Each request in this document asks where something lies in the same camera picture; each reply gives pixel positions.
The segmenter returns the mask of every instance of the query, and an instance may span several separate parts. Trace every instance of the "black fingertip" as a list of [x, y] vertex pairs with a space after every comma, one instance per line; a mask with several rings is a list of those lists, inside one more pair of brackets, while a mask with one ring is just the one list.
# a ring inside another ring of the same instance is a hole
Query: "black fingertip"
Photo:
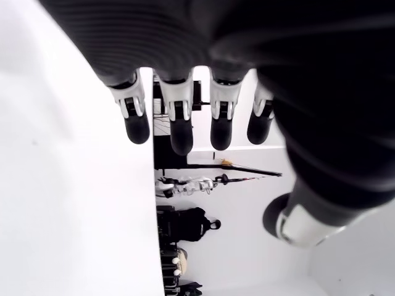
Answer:
[[190, 153], [193, 147], [192, 120], [170, 121], [170, 140], [174, 152], [178, 155], [184, 156]]
[[247, 129], [247, 137], [251, 144], [259, 145], [266, 141], [272, 120], [263, 115], [258, 117], [254, 111], [251, 112]]
[[141, 117], [133, 115], [125, 118], [125, 126], [128, 138], [133, 143], [142, 144], [148, 140], [149, 124], [146, 112]]
[[227, 118], [211, 119], [210, 140], [216, 150], [225, 150], [232, 140], [232, 120]]

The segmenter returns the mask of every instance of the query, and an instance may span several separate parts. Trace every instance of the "white wall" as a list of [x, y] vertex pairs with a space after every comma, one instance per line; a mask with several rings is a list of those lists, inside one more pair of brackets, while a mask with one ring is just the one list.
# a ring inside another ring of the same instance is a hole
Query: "white wall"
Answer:
[[326, 296], [326, 293], [310, 277], [301, 276], [287, 281], [272, 282], [259, 286], [236, 289], [213, 290], [204, 292], [204, 296]]
[[395, 294], [395, 203], [314, 249], [311, 275], [333, 296]]
[[0, 295], [163, 295], [152, 142], [31, 0], [0, 1], [0, 139]]
[[[197, 159], [199, 155], [201, 158], [204, 155], [208, 159], [212, 157], [210, 152], [193, 152], [191, 158]], [[157, 199], [160, 204], [170, 203], [179, 209], [202, 207], [207, 216], [222, 222], [221, 229], [208, 231], [199, 242], [180, 242], [180, 247], [188, 252], [185, 279], [199, 282], [206, 293], [286, 282], [307, 275], [309, 251], [280, 242], [269, 235], [262, 224], [266, 206], [293, 186], [294, 175], [285, 150], [226, 150], [216, 152], [216, 155], [239, 165], [279, 171], [284, 175], [219, 185], [211, 195], [197, 192], [189, 197]], [[204, 175], [213, 178], [222, 173], [214, 170], [166, 170], [168, 177]], [[233, 171], [225, 173], [229, 178], [256, 176]]]

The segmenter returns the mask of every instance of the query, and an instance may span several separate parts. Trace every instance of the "robotic hand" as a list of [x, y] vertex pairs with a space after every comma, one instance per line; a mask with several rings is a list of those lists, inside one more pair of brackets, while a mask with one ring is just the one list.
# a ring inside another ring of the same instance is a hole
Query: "robotic hand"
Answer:
[[264, 214], [273, 236], [317, 245], [395, 196], [395, 3], [41, 0], [110, 88], [130, 140], [149, 137], [140, 67], [160, 77], [172, 146], [193, 146], [191, 69], [211, 69], [211, 141], [231, 141], [245, 73], [259, 85], [247, 135], [275, 114], [297, 174]]

